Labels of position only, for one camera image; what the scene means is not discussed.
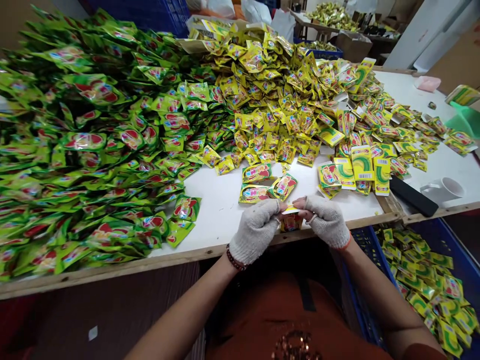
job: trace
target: gloved hand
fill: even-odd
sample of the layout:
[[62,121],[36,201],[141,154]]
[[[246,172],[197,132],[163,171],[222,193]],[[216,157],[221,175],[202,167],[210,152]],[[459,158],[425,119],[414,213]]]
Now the gloved hand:
[[230,241],[231,256],[243,265],[250,265],[257,260],[272,242],[279,227],[277,214],[286,208],[287,205],[279,200],[266,199],[245,210],[238,231]]
[[293,202],[298,215],[306,220],[313,232],[334,249],[344,249],[350,243],[350,231],[339,207],[316,195],[301,197]]

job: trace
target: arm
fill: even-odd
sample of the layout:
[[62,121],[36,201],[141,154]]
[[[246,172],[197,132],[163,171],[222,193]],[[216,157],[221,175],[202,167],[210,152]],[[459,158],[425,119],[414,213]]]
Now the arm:
[[317,236],[339,251],[356,288],[376,315],[394,359],[402,359],[412,344],[425,344],[443,353],[422,319],[353,240],[334,203],[319,196],[308,196],[295,200],[293,205],[304,209],[299,215],[307,220]]
[[340,255],[357,290],[375,314],[394,359],[401,359],[412,344],[425,344],[443,352],[420,316],[353,239]]
[[223,254],[148,330],[125,360],[184,359],[236,273]]
[[[245,210],[229,251],[240,266],[264,253],[287,205],[263,200]],[[125,360],[184,359],[237,269],[223,256],[148,330]]]

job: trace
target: beaded bracelet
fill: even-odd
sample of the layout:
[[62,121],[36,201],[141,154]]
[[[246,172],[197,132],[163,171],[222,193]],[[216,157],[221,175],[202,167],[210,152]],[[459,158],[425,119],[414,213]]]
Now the beaded bracelet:
[[240,263],[237,262],[237,260],[234,259],[232,254],[230,253],[230,244],[226,245],[226,257],[228,258],[228,261],[233,265],[235,269],[238,271],[245,271],[248,267],[248,265],[240,265]]

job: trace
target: white table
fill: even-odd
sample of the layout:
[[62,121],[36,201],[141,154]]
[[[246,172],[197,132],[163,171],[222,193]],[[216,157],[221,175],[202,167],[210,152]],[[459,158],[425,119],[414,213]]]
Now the white table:
[[[440,116],[444,121],[455,114],[454,109],[445,103],[445,96],[441,93],[417,90],[413,86],[415,78],[410,74],[377,70],[376,76],[384,83],[385,90],[401,104],[411,105],[413,109],[427,112],[432,116]],[[428,108],[430,101],[436,103],[436,110]],[[317,194],[319,181],[316,168],[327,161],[332,153],[332,149],[322,145],[320,156],[315,160],[313,168],[297,163],[297,159],[294,160],[289,173],[298,180],[298,185],[287,199],[288,201]],[[467,197],[452,201],[452,207],[439,210],[435,214],[436,217],[480,208],[480,190],[475,186],[480,179],[480,168],[472,154],[463,158],[441,144],[437,152],[429,155],[427,164],[427,173],[410,167],[412,177],[409,182],[413,187],[418,189],[431,180],[449,176],[459,181],[467,192]],[[219,256],[225,251],[225,245],[230,242],[237,230],[242,211],[249,206],[238,203],[241,184],[240,169],[217,176],[215,170],[204,166],[185,180],[186,193],[193,197],[200,197],[202,201],[195,228],[176,249],[171,249],[165,244],[162,249],[152,251],[148,258],[141,260],[3,283],[0,284],[0,300]],[[407,207],[397,202],[392,195],[376,197],[371,193],[369,196],[362,196],[343,190],[331,201],[340,206],[350,229],[402,218],[404,222],[425,219],[419,214],[411,215]],[[311,236],[313,232],[303,224],[302,230],[276,235],[272,244],[301,240]]]

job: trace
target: mug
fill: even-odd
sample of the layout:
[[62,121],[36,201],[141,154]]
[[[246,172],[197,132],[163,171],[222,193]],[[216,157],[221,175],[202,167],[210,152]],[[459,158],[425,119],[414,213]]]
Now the mug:
[[465,196],[462,185],[449,177],[441,177],[421,186],[420,192],[438,205]]

